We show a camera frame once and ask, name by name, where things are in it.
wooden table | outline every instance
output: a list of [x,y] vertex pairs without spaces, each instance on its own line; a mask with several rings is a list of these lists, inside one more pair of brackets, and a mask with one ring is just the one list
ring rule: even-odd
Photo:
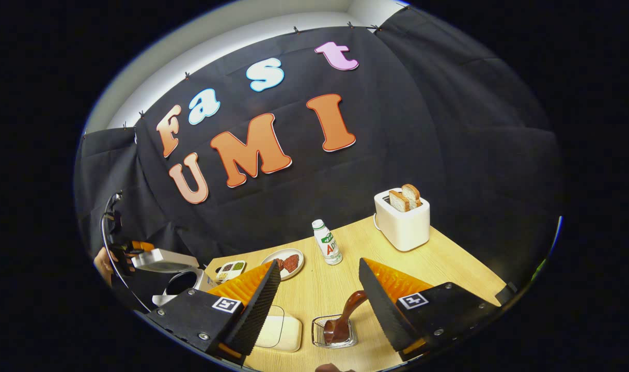
[[343,257],[342,262],[335,266],[326,264],[314,236],[265,250],[211,260],[205,273],[215,278],[215,269],[228,261],[243,259],[247,263],[247,271],[259,266],[272,252],[285,248],[301,250],[305,257],[301,271],[280,283],[273,302],[303,323],[301,348],[294,353],[255,348],[244,365],[265,372],[314,372],[319,365],[333,363],[340,370],[375,372],[402,363],[381,331],[369,301],[350,317],[357,330],[357,345],[324,349],[312,344],[312,320],[317,316],[340,314],[350,294],[363,289],[358,280],[361,257],[381,262],[431,285],[451,281],[500,306],[494,296],[505,287],[503,280],[435,228],[430,230],[429,242],[409,252],[395,249],[374,228],[372,216],[333,230],[333,236]]

white plate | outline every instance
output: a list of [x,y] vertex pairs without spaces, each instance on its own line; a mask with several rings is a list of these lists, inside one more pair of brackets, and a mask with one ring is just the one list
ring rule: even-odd
[[305,261],[305,256],[303,256],[303,252],[299,251],[299,250],[295,250],[294,248],[287,248],[285,250],[279,250],[277,252],[273,252],[272,254],[270,254],[267,258],[265,258],[261,264],[266,264],[268,261],[273,261],[276,258],[279,258],[281,260],[286,260],[287,257],[293,255],[293,254],[298,254],[298,266],[296,266],[296,269],[294,271],[292,271],[291,273],[289,271],[287,271],[287,269],[282,269],[280,271],[280,278],[281,280],[288,280],[289,278],[293,277],[294,275],[298,274],[298,272],[301,270],[301,268],[303,267],[303,262]]

bread slice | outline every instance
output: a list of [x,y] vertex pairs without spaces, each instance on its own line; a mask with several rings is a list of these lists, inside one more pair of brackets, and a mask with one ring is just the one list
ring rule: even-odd
[[408,199],[404,197],[402,193],[390,190],[388,195],[390,196],[390,205],[392,205],[395,209],[400,212],[409,212],[409,210],[411,210]]
[[420,207],[422,204],[420,202],[420,191],[413,184],[407,183],[402,186],[402,195],[408,199],[411,209],[416,209],[416,207]]

white toaster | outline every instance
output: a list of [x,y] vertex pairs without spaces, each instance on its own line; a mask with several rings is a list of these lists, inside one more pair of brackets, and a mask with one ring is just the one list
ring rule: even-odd
[[[392,189],[398,193],[401,188]],[[390,205],[390,190],[374,196],[374,226],[400,251],[410,251],[430,239],[430,203],[420,198],[422,205],[409,212],[400,212]]]

white container lid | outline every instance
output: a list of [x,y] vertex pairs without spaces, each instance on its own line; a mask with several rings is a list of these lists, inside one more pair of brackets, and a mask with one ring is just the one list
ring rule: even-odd
[[324,227],[324,221],[322,221],[322,220],[314,220],[312,222],[312,228],[314,228],[315,230],[319,230],[322,227]]
[[154,271],[154,273],[181,273],[198,268],[196,257],[178,254],[159,248],[144,252],[131,258],[136,269]]

